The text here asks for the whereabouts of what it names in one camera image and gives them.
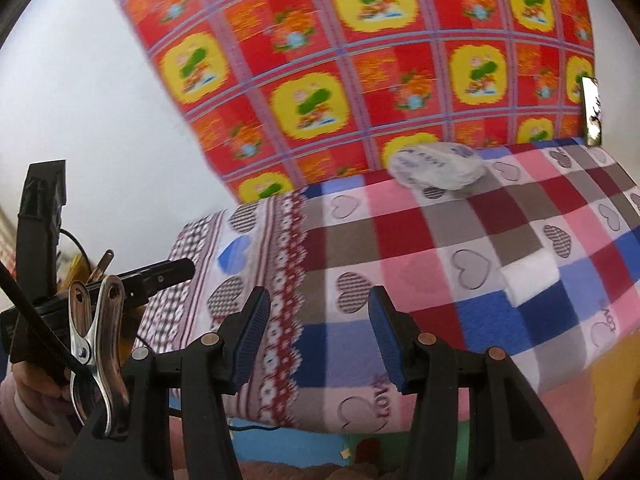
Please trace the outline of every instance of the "yellow fabric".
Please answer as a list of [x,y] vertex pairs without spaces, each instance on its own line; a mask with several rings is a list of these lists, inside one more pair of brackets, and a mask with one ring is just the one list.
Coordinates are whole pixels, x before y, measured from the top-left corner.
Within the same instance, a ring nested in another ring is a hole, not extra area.
[[591,382],[596,428],[586,480],[597,480],[640,420],[640,333],[624,338],[598,359],[591,367]]

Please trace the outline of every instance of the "clamp handle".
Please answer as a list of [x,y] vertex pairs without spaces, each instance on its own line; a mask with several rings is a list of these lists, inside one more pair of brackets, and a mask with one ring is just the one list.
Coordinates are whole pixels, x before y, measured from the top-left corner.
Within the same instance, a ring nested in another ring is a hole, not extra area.
[[122,369],[131,399],[127,434],[109,438],[105,407],[94,409],[60,480],[173,478],[169,388],[181,389],[190,479],[242,480],[222,393],[233,395],[248,381],[270,311],[269,293],[255,287],[242,311],[228,316],[217,333],[206,333],[187,348],[165,354],[156,355],[146,347],[135,349]]
[[452,480],[458,389],[470,391],[467,480],[582,480],[553,419],[507,353],[455,350],[420,332],[382,286],[369,295],[369,319],[387,375],[418,394],[401,480]]
[[92,319],[86,287],[81,282],[73,282],[69,289],[71,353],[86,367],[83,376],[71,374],[71,399],[84,424],[95,407],[97,385],[106,410],[106,437],[124,436],[128,427],[129,393],[120,374],[118,357],[124,296],[122,280],[115,275],[107,276],[100,285]]

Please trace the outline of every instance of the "metal clip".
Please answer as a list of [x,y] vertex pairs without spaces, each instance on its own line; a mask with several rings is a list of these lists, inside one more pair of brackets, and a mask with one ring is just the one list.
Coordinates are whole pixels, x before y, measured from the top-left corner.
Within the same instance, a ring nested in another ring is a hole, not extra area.
[[84,424],[96,406],[97,386],[106,408],[104,436],[127,434],[129,393],[120,375],[118,340],[125,292],[118,276],[107,276],[100,286],[95,317],[89,292],[81,282],[69,289],[71,353],[86,367],[84,376],[71,374],[71,399]]
[[111,249],[107,249],[105,253],[102,255],[102,257],[100,258],[100,261],[95,266],[92,273],[89,275],[89,278],[86,280],[86,282],[87,283],[99,282],[104,276],[104,273],[106,272],[107,267],[109,267],[109,264],[113,261],[113,256],[114,256],[113,251]]

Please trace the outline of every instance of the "black bracket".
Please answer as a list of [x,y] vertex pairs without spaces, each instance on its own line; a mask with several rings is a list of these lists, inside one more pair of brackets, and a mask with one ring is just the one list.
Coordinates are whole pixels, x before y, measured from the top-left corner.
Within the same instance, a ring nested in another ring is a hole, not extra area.
[[[193,262],[188,258],[182,258],[174,261],[165,260],[164,262],[119,274],[118,276],[122,280],[126,295],[123,312],[147,304],[149,299],[161,290],[190,280],[193,278],[194,273],[195,266]],[[100,282],[89,283],[87,290],[95,309]],[[64,290],[35,307],[36,312],[43,321],[67,347],[69,347],[68,305],[68,291]],[[15,307],[0,312],[0,342],[7,353],[10,352],[12,347],[17,321],[18,310]],[[14,352],[12,353],[12,362],[14,363],[20,362],[20,360],[29,360],[34,364],[41,365],[42,354],[29,352],[25,356],[16,349],[14,349]]]
[[168,389],[180,388],[184,447],[191,480],[242,480],[222,394],[233,395],[254,366],[270,315],[269,293],[255,287],[244,309],[217,333],[187,348],[154,354],[137,348],[122,368],[129,390],[125,437],[104,437],[104,405],[93,410],[65,463],[60,480],[171,480]]
[[[15,250],[16,281],[31,303],[56,293],[56,247],[65,203],[65,161],[31,164],[22,189]],[[14,325],[11,362],[38,362],[56,382],[64,383],[63,367],[27,322],[17,317]]]
[[466,480],[582,480],[546,408],[504,350],[455,350],[396,311],[382,286],[371,289],[369,318],[389,379],[417,394],[402,480],[451,480],[458,389],[469,388]]

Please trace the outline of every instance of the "pink sleeve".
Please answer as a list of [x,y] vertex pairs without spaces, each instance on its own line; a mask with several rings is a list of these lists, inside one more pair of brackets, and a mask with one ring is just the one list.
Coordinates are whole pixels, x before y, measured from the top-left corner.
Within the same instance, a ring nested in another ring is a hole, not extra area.
[[24,405],[16,393],[12,374],[0,384],[0,416],[14,440],[35,465],[58,474],[73,443],[67,419],[73,408],[69,402],[44,396],[42,403],[50,413],[48,422],[40,420]]

